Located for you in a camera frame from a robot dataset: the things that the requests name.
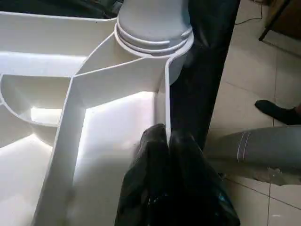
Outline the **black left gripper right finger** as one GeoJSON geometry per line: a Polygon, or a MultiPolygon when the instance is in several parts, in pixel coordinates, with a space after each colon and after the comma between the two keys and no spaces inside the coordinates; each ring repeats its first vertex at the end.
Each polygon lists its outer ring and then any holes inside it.
{"type": "Polygon", "coordinates": [[[178,226],[238,226],[240,219],[220,176],[193,136],[174,131],[169,142],[174,173],[174,218],[178,226]]]}

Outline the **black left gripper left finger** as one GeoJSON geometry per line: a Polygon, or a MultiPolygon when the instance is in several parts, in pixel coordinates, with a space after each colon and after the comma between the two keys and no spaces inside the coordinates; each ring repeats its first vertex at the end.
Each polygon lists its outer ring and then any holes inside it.
{"type": "Polygon", "coordinates": [[[163,124],[146,129],[120,191],[117,226],[168,226],[171,223],[171,167],[163,124]]]}

